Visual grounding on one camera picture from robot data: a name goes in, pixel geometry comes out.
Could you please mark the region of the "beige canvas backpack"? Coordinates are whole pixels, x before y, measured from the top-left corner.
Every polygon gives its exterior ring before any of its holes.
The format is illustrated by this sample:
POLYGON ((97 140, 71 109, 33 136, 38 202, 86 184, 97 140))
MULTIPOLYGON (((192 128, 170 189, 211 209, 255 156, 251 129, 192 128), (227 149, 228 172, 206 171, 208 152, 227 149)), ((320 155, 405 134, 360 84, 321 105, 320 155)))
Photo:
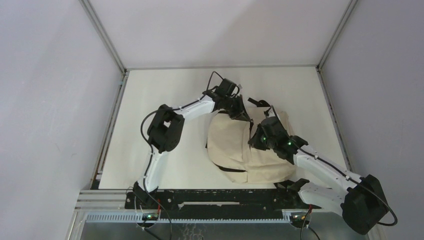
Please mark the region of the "beige canvas backpack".
POLYGON ((250 121, 231 119, 226 110, 219 110, 211 119, 206 148, 210 161, 233 183, 274 184, 288 180, 296 167, 281 159, 272 150, 259 150, 248 144, 265 119, 270 104, 265 100, 248 99, 250 121))

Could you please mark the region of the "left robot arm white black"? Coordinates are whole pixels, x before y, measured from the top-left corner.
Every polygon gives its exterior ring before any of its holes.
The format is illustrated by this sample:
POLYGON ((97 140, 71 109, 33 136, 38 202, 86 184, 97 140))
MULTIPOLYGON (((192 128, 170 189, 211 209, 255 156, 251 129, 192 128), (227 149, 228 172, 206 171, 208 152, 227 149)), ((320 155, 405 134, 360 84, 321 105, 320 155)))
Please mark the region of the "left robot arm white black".
POLYGON ((147 115, 153 119, 147 132, 142 132, 141 136, 149 146, 149 153, 143 174, 133 185, 138 204, 145 209, 155 205, 157 196, 154 192, 159 187, 159 182, 154 179, 155 171, 161 158, 179 144, 185 123, 218 110, 225 111, 232 120, 251 120, 240 89, 233 81, 222 78, 218 86, 207 87, 193 102, 177 107, 162 104, 147 115))

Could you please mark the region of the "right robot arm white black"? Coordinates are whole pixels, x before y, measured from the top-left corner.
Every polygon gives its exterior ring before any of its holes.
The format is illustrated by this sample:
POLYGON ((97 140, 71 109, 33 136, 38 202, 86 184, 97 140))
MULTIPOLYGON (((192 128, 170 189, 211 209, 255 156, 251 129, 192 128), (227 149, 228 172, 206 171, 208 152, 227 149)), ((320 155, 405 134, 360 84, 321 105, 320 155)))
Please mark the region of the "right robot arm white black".
POLYGON ((307 179, 297 181, 298 189, 289 194, 289 203, 295 208, 308 204, 329 210, 360 235, 380 225, 390 212, 384 190, 375 176, 363 177, 319 156, 306 140, 289 135, 277 116, 259 123, 248 144, 258 150, 272 150, 279 158, 310 172, 328 186, 321 187, 307 179))

